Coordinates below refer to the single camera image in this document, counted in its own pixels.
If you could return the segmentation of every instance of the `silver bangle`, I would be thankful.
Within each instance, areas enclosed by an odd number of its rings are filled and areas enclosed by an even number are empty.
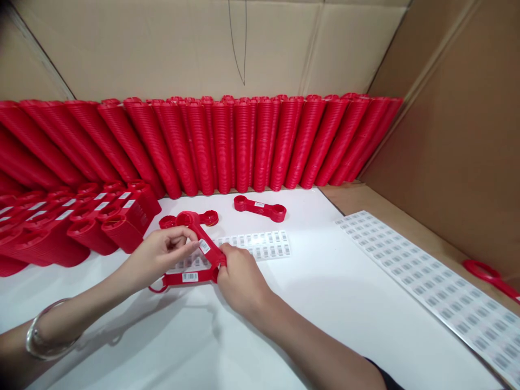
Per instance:
[[[36,328],[38,320],[41,318],[41,316],[51,311],[53,308],[62,304],[63,302],[67,302],[68,300],[70,300],[70,298],[59,300],[57,302],[54,302],[52,305],[47,306],[32,321],[32,324],[29,327],[29,330],[27,331],[27,336],[25,338],[25,349],[33,357],[44,361],[58,359],[67,352],[69,352],[72,346],[76,344],[76,341],[80,338],[81,335],[78,336],[76,340],[72,340],[70,342],[60,344],[49,344],[41,338],[38,329]]]

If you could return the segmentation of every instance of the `white table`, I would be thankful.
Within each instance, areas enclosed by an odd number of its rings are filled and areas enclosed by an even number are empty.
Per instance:
[[[272,289],[341,342],[374,360],[406,390],[497,390],[498,382],[443,325],[332,223],[339,211],[317,189],[246,194],[288,212],[283,223],[233,208],[236,194],[162,199],[159,219],[216,210],[210,237],[285,229],[292,257],[260,262]],[[92,254],[77,267],[30,266],[0,281],[0,332],[93,286],[125,259]],[[31,388],[301,389],[276,346],[235,314],[214,284],[135,294],[102,317]]]

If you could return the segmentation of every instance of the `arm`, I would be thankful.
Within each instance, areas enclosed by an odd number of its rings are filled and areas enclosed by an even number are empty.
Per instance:
[[[41,338],[51,345],[76,339],[103,314],[148,287],[197,247],[197,236],[186,227],[152,232],[113,274],[44,314],[37,326]],[[25,336],[31,323],[0,335],[0,379],[13,388],[29,385],[55,363],[40,361],[26,351]]]
[[[218,286],[233,310],[277,343],[319,389],[385,390],[379,370],[319,330],[268,287],[247,250],[223,244]]]

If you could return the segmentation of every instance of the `left hand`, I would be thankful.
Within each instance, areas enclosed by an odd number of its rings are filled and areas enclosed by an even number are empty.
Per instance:
[[[153,231],[130,255],[113,276],[133,294],[148,287],[167,270],[199,247],[197,235],[184,226]]]

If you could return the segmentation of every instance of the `hand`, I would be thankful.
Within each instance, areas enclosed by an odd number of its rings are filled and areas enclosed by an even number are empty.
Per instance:
[[[220,250],[226,255],[227,266],[220,267],[219,289],[234,311],[253,322],[274,293],[248,250],[228,243],[222,244]]]
[[[197,235],[187,227],[155,230],[113,275],[133,294],[151,285],[198,247]]]

